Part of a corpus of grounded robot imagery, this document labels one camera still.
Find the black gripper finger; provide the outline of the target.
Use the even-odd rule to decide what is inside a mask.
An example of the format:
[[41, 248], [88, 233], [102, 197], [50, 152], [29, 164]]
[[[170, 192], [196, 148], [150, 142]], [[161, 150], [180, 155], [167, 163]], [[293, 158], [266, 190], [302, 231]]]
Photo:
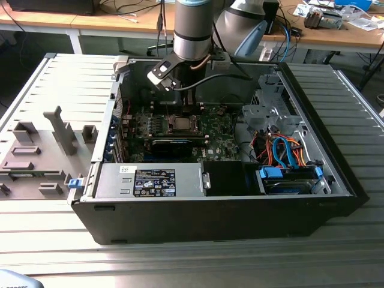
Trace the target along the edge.
[[193, 113], [196, 107], [196, 89], [182, 91], [182, 112]]

